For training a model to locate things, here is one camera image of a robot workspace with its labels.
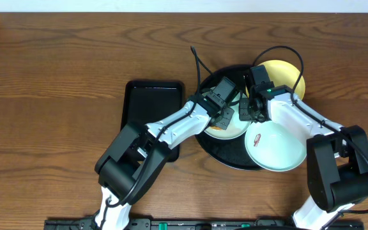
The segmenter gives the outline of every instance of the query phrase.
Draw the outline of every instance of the wood grain surface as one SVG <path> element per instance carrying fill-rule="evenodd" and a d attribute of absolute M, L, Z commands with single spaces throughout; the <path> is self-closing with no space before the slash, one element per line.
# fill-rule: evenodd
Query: wood grain surface
<path fill-rule="evenodd" d="M 93 168 L 119 132 L 128 81 L 179 80 L 189 96 L 196 89 L 190 45 L 216 70 L 280 44 L 304 58 L 305 102 L 368 135 L 368 14 L 0 13 L 0 229 L 42 229 L 45 219 L 99 209 Z M 287 51 L 268 59 L 298 66 Z M 133 214 L 287 217 L 309 195 L 305 163 L 282 173 L 239 171 L 209 157 L 194 137 L 181 146 Z M 368 229 L 368 215 L 345 218 Z"/>

